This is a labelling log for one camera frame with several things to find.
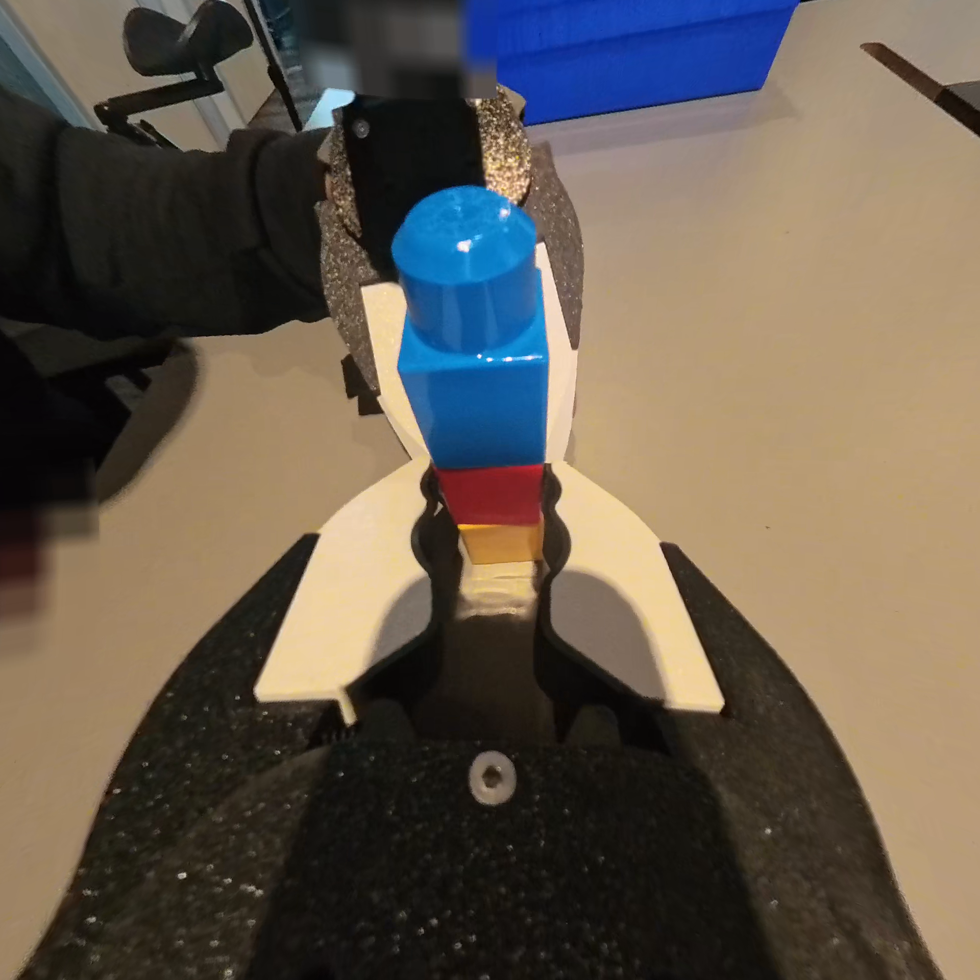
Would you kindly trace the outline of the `red mega block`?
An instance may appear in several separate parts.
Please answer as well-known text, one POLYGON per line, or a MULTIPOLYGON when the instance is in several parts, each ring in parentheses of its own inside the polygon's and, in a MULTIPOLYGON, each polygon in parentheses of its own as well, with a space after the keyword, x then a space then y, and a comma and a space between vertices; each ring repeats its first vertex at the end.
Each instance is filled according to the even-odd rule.
POLYGON ((434 469, 442 500, 457 525, 531 526, 542 516, 544 464, 434 469))

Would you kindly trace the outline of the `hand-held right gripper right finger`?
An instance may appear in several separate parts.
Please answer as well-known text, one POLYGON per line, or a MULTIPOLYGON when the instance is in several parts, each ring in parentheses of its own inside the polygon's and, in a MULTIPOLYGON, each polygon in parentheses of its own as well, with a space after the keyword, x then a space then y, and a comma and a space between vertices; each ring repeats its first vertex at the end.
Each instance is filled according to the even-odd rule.
POLYGON ((725 698, 663 544, 637 514, 566 461, 547 540, 542 625, 627 691, 676 712, 719 715, 725 698))

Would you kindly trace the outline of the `person's left forearm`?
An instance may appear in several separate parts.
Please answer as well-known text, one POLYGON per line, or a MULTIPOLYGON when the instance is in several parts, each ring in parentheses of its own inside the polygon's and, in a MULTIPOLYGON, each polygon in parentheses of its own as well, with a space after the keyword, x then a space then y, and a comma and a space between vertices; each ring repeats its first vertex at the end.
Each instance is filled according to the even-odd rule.
POLYGON ((325 135, 141 146, 2 89, 2 317, 97 339, 325 319, 325 135))

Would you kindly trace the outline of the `yellow mega block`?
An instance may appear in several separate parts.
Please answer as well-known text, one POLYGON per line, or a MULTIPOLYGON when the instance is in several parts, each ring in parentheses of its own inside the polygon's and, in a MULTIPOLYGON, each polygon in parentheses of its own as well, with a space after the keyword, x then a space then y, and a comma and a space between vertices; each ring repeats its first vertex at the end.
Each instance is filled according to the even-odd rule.
POLYGON ((543 559, 544 520, 529 524, 458 525, 459 537, 475 566, 508 565, 543 559))

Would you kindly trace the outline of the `blue plastic bin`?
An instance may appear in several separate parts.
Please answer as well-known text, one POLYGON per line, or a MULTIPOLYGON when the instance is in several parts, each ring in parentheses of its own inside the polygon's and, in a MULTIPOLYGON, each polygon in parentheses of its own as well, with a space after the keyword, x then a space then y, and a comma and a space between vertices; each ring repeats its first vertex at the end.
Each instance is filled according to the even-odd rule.
POLYGON ((498 79, 529 126, 761 89, 798 1, 502 1, 498 79))

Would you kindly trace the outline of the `person's dark clothed body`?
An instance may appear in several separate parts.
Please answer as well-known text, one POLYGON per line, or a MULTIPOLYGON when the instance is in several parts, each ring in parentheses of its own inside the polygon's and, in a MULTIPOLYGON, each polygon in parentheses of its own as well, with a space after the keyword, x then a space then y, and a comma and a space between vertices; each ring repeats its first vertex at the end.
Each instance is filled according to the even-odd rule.
POLYGON ((64 390, 2 336, 2 512, 93 502, 95 473, 130 416, 102 377, 64 390))

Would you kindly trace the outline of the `blue mega block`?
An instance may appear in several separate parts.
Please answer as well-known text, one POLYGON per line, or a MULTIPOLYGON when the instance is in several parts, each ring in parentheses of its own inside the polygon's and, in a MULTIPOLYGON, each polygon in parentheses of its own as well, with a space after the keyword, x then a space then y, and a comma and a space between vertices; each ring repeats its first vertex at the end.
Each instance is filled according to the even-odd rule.
POLYGON ((398 373, 433 465, 546 459, 549 344, 533 220, 485 187, 416 204, 391 254, 407 302, 398 373))

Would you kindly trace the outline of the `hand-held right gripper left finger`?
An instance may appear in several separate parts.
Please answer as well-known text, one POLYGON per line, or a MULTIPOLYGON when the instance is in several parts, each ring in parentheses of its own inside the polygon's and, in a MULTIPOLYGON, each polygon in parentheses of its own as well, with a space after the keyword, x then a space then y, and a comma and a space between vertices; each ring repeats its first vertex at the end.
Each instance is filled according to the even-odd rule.
POLYGON ((428 459, 415 459, 340 508, 321 528, 255 682, 260 704, 335 703, 346 725, 373 702, 377 671, 433 623, 428 459))

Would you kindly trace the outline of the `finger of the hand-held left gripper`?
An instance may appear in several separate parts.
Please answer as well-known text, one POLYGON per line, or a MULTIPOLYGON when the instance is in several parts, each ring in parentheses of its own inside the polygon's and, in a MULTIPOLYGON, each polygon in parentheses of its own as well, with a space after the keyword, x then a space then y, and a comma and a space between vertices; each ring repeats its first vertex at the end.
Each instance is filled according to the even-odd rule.
POLYGON ((566 458, 576 403, 578 351, 573 349, 546 245, 537 245, 535 261, 542 280, 549 352, 545 462, 566 458))
POLYGON ((378 404, 410 459, 428 459, 423 435, 398 371, 407 315, 402 288, 392 282, 364 286, 361 299, 372 342, 378 404))

